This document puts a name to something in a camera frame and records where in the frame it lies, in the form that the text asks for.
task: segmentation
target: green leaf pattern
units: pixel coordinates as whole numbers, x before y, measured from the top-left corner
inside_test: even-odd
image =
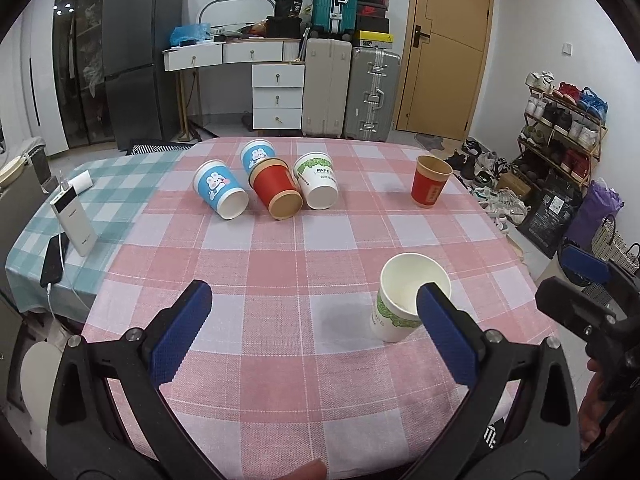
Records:
[[[376,300],[376,306],[378,307],[378,312],[380,316],[386,317],[391,320],[393,326],[400,326],[402,328],[418,328],[422,322],[421,321],[411,321],[409,319],[402,319],[401,317],[396,316],[393,312],[391,312],[386,306],[385,303],[380,298],[380,294],[378,294],[378,299]]]
[[[296,173],[298,175],[301,175],[302,172],[305,171],[305,168],[311,169],[312,166],[324,166],[331,169],[334,168],[331,163],[325,158],[310,158],[309,160],[303,162],[298,166]]]

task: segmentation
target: purple bag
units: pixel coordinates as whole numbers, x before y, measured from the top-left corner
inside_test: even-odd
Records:
[[[603,180],[592,180],[582,205],[564,236],[589,251],[591,239],[602,225],[602,220],[608,215],[615,217],[623,205],[625,203],[620,195],[607,187]]]

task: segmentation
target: pink checkered tablecloth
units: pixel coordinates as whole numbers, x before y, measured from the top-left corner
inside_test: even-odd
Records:
[[[551,322],[504,235],[451,178],[431,209],[409,195],[421,150],[329,139],[270,139],[292,164],[326,152],[340,198],[325,211],[271,219],[239,153],[250,139],[202,142],[160,182],[114,258],[84,328],[91,342],[145,327],[200,279],[213,308],[161,391],[228,478],[276,478],[322,458],[330,478],[423,453],[462,400],[424,328],[384,344],[369,329],[383,264],[401,252],[438,261],[452,301],[483,329],[539,343]],[[195,170],[224,160],[250,194],[225,221],[193,191]],[[122,390],[114,398],[136,447],[152,454]]]

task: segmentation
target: human hand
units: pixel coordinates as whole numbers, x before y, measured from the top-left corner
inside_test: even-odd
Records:
[[[587,369],[596,372],[587,387],[587,393],[578,410],[578,423],[580,425],[580,448],[585,451],[600,436],[600,420],[607,413],[609,404],[598,398],[598,391],[604,382],[602,368],[594,359],[589,359]],[[620,413],[608,426],[609,436],[620,422],[624,413]]]
[[[326,466],[322,460],[317,459],[313,462],[303,465],[296,469],[293,473],[283,476],[279,480],[325,480]]]

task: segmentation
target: silver suitcase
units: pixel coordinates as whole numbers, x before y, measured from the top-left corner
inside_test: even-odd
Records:
[[[353,49],[345,138],[386,141],[396,102],[400,61],[398,54],[381,48]]]
[[[340,137],[349,86],[351,43],[308,40],[302,133],[311,137]]]

